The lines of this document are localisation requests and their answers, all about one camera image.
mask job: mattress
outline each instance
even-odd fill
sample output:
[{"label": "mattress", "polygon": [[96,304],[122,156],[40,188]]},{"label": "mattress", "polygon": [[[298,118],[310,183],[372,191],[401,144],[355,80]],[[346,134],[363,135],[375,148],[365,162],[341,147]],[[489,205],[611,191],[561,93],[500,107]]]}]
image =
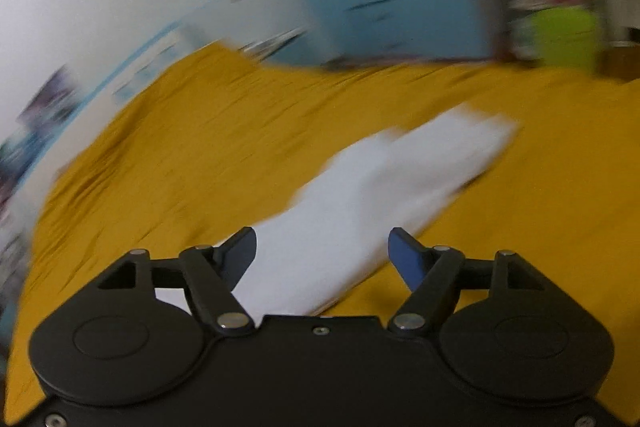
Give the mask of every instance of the mattress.
[{"label": "mattress", "polygon": [[[27,347],[47,314],[131,248],[216,243],[284,210],[335,153],[466,102],[520,124],[495,166],[419,237],[469,257],[518,251],[609,329],[599,399],[640,417],[640,83],[577,71],[432,64],[328,73],[264,67],[218,44],[174,64],[78,156],[47,198],[14,333],[5,416],[42,392]],[[388,319],[389,265],[329,314]],[[477,298],[463,295],[461,305]]]}]

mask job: green container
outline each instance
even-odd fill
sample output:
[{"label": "green container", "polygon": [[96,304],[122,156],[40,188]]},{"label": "green container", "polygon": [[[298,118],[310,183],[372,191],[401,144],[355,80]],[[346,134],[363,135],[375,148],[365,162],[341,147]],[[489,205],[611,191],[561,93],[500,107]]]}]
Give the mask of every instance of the green container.
[{"label": "green container", "polygon": [[596,70],[598,20],[584,8],[551,8],[532,16],[536,48],[544,66]]}]

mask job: screw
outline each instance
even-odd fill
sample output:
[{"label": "screw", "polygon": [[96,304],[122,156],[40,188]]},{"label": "screw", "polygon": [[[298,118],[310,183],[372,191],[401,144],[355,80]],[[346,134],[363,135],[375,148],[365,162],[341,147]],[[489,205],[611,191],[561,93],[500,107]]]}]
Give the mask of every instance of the screw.
[{"label": "screw", "polygon": [[418,330],[424,326],[425,320],[417,313],[403,313],[394,317],[394,324],[403,331]]},{"label": "screw", "polygon": [[53,413],[44,419],[45,427],[66,427],[66,420],[59,414]]},{"label": "screw", "polygon": [[575,427],[596,427],[596,419],[593,416],[580,416],[575,421]]},{"label": "screw", "polygon": [[237,330],[244,328],[249,323],[249,317],[243,313],[223,313],[218,317],[218,324],[225,330]]}]

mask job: yellow bedsheet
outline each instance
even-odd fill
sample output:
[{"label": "yellow bedsheet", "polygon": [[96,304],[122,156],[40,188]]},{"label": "yellow bedsheet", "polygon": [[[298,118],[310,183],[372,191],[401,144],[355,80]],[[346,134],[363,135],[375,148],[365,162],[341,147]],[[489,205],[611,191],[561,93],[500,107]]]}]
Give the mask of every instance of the yellow bedsheet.
[{"label": "yellow bedsheet", "polygon": [[[523,254],[612,333],[600,399],[640,417],[640,83],[506,66],[324,73],[260,67],[213,44],[139,95],[58,181],[34,238],[9,365],[6,419],[42,398],[28,338],[125,251],[215,243],[283,210],[352,142],[461,102],[521,123],[487,174],[420,238],[490,259]],[[384,267],[336,314],[384,319],[406,297]]]}]

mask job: folded white cloth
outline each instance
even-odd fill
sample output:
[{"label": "folded white cloth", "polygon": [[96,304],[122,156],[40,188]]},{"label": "folded white cloth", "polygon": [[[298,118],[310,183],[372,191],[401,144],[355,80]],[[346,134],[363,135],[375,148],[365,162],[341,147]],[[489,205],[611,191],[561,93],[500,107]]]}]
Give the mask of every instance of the folded white cloth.
[{"label": "folded white cloth", "polygon": [[321,312],[384,263],[393,227],[428,225],[514,130],[459,106],[404,135],[388,130],[347,147],[289,210],[254,225],[255,260],[233,294],[257,323]]}]

